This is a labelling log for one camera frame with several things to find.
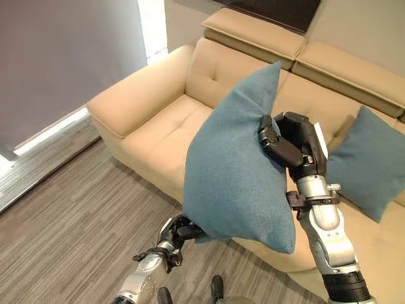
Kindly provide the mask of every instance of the throw pillow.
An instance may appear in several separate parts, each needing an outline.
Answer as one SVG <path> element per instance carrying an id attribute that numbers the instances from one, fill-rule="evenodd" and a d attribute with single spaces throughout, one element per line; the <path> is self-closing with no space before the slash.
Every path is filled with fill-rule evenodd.
<path id="1" fill-rule="evenodd" d="M 327 181 L 380 222 L 387 205 L 405 188 L 405 136 L 362 106 L 353 128 L 328 159 Z"/>
<path id="2" fill-rule="evenodd" d="M 274 63 L 239 82 L 201 127 L 187 153 L 183 212 L 211 238 L 253 239 L 292 253 L 285 169 L 258 141 L 280 68 Z"/>

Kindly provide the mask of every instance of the sofa armrest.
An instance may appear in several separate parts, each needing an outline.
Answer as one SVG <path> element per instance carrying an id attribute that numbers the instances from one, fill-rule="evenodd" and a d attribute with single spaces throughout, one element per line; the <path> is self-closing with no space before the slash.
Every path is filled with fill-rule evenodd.
<path id="1" fill-rule="evenodd" d="M 105 128 L 125 138 L 184 93 L 193 50 L 192 46 L 180 47 L 136 71 L 98 94 L 87 109 Z"/>

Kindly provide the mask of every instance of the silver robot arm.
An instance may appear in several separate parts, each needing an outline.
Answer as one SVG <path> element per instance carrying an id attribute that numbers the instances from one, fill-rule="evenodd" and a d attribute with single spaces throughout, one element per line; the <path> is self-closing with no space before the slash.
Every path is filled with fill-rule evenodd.
<path id="1" fill-rule="evenodd" d="M 182 246 L 203 231 L 183 215 L 170 218 L 163 226 L 157 247 L 133 257 L 139 262 L 124 281 L 111 304 L 147 304 L 173 267 L 182 264 Z"/>
<path id="2" fill-rule="evenodd" d="M 370 296 L 354 248 L 344 230 L 337 191 L 340 185 L 328 185 L 327 145 L 318 123 L 308 117 L 287 112 L 272 119 L 265 115 L 259 128 L 259 141 L 265 151 L 297 184 L 297 192 L 287 193 L 291 209 L 305 230 L 316 266 L 329 294 L 329 303 L 377 304 Z"/>

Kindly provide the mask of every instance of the couch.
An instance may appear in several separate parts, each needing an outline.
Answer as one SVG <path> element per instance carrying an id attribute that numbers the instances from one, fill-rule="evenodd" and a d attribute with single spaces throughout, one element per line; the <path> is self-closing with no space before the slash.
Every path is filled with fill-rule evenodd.
<path id="1" fill-rule="evenodd" d="M 333 151 L 361 105 L 405 134 L 405 79 L 343 50 L 307 41 L 268 22 L 223 8 L 209 17 L 196 46 L 183 46 L 97 95 L 87 104 L 112 154 L 182 202 L 187 148 L 231 88 L 253 71 L 282 61 L 272 115 L 294 111 L 321 123 Z M 287 178 L 289 190 L 294 183 Z M 339 205 L 362 272 L 379 303 L 404 303 L 405 192 L 378 224 L 348 201 Z M 235 239 L 300 285 L 327 299 L 322 278 L 296 225 L 291 255 Z"/>

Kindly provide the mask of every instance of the black screen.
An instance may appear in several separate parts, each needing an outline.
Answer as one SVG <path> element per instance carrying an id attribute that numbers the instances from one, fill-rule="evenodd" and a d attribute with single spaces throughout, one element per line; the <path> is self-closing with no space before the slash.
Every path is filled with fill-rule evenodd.
<path id="1" fill-rule="evenodd" d="M 307 31 L 320 3 L 320 0 L 215 1 L 302 34 Z"/>

